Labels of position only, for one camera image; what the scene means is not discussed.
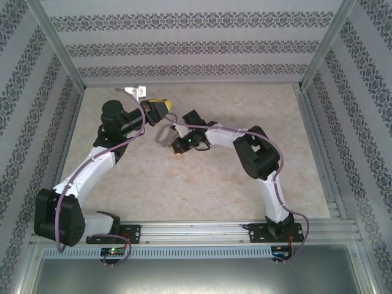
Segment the beige floor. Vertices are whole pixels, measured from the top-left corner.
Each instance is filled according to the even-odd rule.
[[[291,209],[308,217],[330,217],[300,111],[291,85],[149,86],[149,99],[170,99],[179,117],[196,109],[206,121],[225,126],[261,126],[285,155],[281,184]],[[72,138],[63,179],[86,157],[100,125],[105,101],[114,89],[87,89]],[[174,155],[157,139],[168,122],[148,126],[90,192],[83,210],[104,210],[124,221],[263,219],[265,207],[255,180],[248,177],[234,149]]]

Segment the black mounting bracket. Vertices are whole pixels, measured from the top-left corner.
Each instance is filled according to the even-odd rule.
[[[127,238],[131,244],[139,244],[141,225],[120,225],[116,235]],[[90,236],[86,239],[87,244],[124,244],[119,238]]]
[[[243,225],[243,228],[249,231],[249,241],[251,243],[288,243],[289,236],[292,242],[301,243],[304,241],[304,234],[300,223],[294,223],[284,235],[273,236],[268,230],[267,223],[256,223]]]

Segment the floor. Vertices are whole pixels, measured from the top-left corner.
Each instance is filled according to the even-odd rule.
[[[330,217],[320,179],[291,85],[148,86],[149,99],[170,99],[180,118],[196,109],[207,122],[250,128],[258,125],[285,155],[281,185],[288,206],[308,217]],[[114,89],[87,89],[73,134],[63,179],[87,156],[101,124],[104,102]],[[234,149],[174,155],[166,146],[167,121],[146,127],[121,161],[92,189],[83,205],[123,221],[263,219],[265,207],[256,181],[246,175]]]

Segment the patterned wallpaper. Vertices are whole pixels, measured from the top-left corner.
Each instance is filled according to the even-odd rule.
[[[392,292],[392,5],[358,1],[307,89],[347,214]]]
[[[26,3],[0,3],[0,293],[32,233],[36,193],[53,187],[80,93]]]
[[[340,3],[42,1],[88,86],[300,81]]]

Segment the perforated metal strip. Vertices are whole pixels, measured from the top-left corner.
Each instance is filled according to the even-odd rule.
[[[44,259],[97,259],[99,247],[67,248],[60,254],[56,248],[46,248]],[[271,258],[270,246],[243,247],[133,247],[132,259],[206,259],[206,258]]]

